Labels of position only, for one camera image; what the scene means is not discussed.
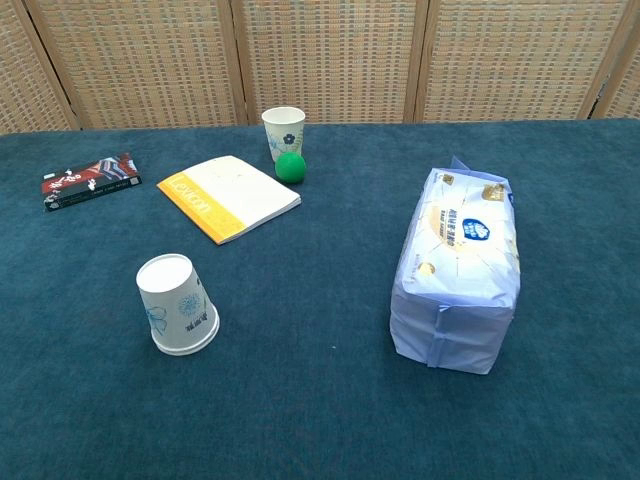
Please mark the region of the white paper cup blue print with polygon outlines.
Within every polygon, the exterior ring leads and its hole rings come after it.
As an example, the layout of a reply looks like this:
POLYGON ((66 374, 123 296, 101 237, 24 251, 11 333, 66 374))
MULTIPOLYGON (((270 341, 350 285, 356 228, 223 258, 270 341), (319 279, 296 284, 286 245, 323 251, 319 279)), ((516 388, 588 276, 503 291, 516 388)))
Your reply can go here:
POLYGON ((191 260, 169 253, 147 261, 136 274, 151 337, 179 349, 203 340, 220 319, 191 260))
POLYGON ((208 346, 216 337, 218 331, 219 331, 219 324, 216 324, 212 328, 212 330, 205 336, 203 340, 197 342, 193 346, 185 347, 185 348, 173 349, 173 348, 164 347, 156 340, 154 340, 154 343, 156 347, 164 354, 167 354, 170 356, 186 356, 186 355, 191 355, 196 352, 199 352, 200 350, 208 346))

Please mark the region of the green ball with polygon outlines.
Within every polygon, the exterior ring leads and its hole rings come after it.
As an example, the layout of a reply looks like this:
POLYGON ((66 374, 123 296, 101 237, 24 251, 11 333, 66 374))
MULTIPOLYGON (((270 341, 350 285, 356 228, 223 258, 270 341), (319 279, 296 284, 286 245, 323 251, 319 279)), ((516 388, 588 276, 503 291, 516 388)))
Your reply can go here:
POLYGON ((275 162, 276 177, 287 184, 301 183, 306 175, 306 162, 296 152, 282 153, 275 162))

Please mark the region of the yellow white Lexicon book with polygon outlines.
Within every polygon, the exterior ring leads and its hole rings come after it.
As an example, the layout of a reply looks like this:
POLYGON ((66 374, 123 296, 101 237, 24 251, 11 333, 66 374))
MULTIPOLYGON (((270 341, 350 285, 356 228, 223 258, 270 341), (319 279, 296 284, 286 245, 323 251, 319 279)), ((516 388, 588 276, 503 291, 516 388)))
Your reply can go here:
POLYGON ((218 245, 301 204, 298 193, 231 155, 177 172, 157 187, 218 245))

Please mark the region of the white paper cup dark flower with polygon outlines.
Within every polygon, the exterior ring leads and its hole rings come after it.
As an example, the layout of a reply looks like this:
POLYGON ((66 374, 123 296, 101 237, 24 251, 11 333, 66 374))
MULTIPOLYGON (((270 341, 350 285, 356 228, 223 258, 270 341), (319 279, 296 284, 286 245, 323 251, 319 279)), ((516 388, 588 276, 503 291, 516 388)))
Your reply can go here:
POLYGON ((305 118, 303 110, 292 106, 273 107, 261 114, 273 162, 287 152, 302 154, 305 118))

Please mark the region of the white blue tissue pack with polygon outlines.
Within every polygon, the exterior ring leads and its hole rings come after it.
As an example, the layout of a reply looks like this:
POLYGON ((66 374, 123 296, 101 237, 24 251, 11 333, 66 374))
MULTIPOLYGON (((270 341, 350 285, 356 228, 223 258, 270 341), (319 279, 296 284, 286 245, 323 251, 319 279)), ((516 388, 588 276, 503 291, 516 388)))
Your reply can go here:
POLYGON ((391 292, 389 328, 397 353, 432 368, 488 374, 519 291, 509 181, 459 158, 432 169, 391 292))

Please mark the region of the blue felt table cover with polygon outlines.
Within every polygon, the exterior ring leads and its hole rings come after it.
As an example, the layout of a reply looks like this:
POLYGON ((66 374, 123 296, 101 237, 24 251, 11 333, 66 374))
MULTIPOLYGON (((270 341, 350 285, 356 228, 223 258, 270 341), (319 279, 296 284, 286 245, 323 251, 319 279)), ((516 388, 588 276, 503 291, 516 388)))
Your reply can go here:
POLYGON ((299 207, 224 245, 159 190, 273 165, 262 127, 0 136, 0 480, 640 480, 640 120, 309 125, 299 207), (47 212, 49 173, 142 183, 47 212), (485 376, 397 354, 393 278, 430 170, 514 192, 521 290, 485 376), (136 284, 188 257, 220 319, 155 345, 136 284))

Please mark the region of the woven wooden folding screen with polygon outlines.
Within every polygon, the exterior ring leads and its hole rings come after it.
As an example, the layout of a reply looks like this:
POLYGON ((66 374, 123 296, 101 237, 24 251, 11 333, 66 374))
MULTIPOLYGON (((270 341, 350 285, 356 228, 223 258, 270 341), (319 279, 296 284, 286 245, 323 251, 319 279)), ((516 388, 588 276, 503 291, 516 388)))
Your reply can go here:
POLYGON ((0 135, 640 119, 640 0, 0 0, 0 135))

